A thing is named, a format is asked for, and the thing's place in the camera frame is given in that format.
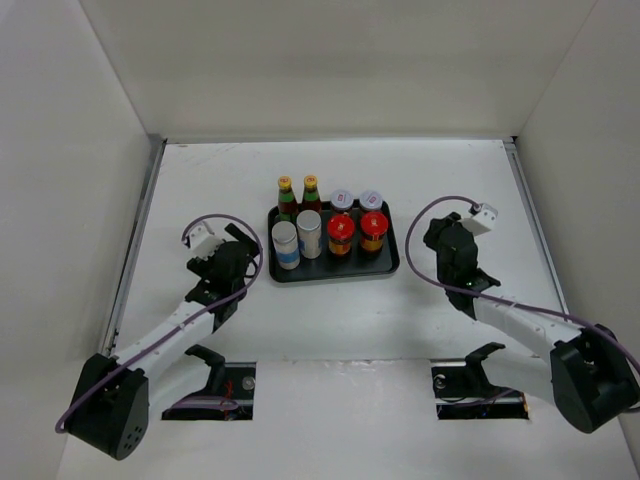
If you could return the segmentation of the silver-lid spice canister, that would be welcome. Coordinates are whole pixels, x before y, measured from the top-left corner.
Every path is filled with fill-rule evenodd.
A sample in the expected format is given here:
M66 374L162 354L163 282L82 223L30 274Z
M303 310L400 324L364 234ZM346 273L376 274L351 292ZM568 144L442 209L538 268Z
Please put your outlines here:
M300 263L296 226L289 221L279 221L271 229L276 260L284 270L293 270Z
M313 210L302 211L296 219L300 254L307 259L316 259L322 251L322 219Z

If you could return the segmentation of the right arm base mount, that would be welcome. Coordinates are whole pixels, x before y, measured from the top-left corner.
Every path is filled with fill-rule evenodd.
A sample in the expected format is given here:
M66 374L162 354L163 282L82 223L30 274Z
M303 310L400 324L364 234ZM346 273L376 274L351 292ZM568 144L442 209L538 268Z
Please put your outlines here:
M482 362L505 346L488 343L463 359L436 360L432 388L439 420L528 420L524 394L489 382Z

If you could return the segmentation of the white-lid sauce jar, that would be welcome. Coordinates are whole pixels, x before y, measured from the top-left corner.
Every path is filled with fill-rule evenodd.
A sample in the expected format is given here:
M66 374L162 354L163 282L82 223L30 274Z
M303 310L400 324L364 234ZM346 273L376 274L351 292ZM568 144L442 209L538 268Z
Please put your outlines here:
M365 190L359 195L358 201L362 214L379 212L384 203L382 195L376 190Z
M330 197L330 209L335 215L350 215L354 203L353 195L345 189L337 189Z

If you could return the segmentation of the yellow-cap green-label sauce bottle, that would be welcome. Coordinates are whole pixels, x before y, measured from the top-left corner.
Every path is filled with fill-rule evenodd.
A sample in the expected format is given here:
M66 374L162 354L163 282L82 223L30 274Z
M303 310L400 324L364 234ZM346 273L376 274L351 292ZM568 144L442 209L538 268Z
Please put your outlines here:
M292 188L292 180L289 176L281 176L278 179L278 212L281 221L296 223L299 213L299 205Z

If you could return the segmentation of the red-lid chili jar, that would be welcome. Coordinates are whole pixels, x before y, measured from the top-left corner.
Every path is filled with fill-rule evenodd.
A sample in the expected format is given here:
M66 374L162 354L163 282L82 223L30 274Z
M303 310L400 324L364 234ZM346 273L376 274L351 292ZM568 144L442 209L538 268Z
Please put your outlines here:
M352 251L355 223L347 215L334 215L327 223L328 248L336 258L347 257Z
M358 248L367 257L377 256L389 229L387 217L380 211L365 213L359 220Z

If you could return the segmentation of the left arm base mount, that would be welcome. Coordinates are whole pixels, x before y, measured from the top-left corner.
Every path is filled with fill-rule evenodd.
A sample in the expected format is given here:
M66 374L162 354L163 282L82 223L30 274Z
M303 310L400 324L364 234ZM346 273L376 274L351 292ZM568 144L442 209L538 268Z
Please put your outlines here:
M207 367L207 380L161 414L163 421L249 421L254 414L256 363L227 362L221 354L196 345L186 351Z

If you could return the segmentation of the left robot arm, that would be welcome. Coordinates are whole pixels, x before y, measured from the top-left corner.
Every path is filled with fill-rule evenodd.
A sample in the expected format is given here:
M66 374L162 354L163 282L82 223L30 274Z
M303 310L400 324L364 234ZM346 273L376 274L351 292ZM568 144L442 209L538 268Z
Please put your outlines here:
M153 414L176 407L193 392L214 398L224 387L225 359L203 346L237 311L264 264L264 249L244 220L226 215L229 239L195 232L210 215L188 224L182 243L208 245L187 263L198 278L159 326L112 356L94 354L83 365L71 403L55 424L115 460L130 456L144 438Z

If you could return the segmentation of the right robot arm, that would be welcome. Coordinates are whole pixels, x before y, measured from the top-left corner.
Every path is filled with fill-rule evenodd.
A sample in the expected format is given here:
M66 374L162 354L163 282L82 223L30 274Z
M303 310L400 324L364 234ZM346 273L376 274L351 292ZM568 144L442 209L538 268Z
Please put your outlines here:
M423 241L436 254L437 278L451 305L529 351L520 355L490 342L469 353L463 380L471 393L528 392L555 406L583 433L638 405L638 381L613 333L601 325L557 321L498 296L500 283L479 268L474 235L459 214L431 220Z

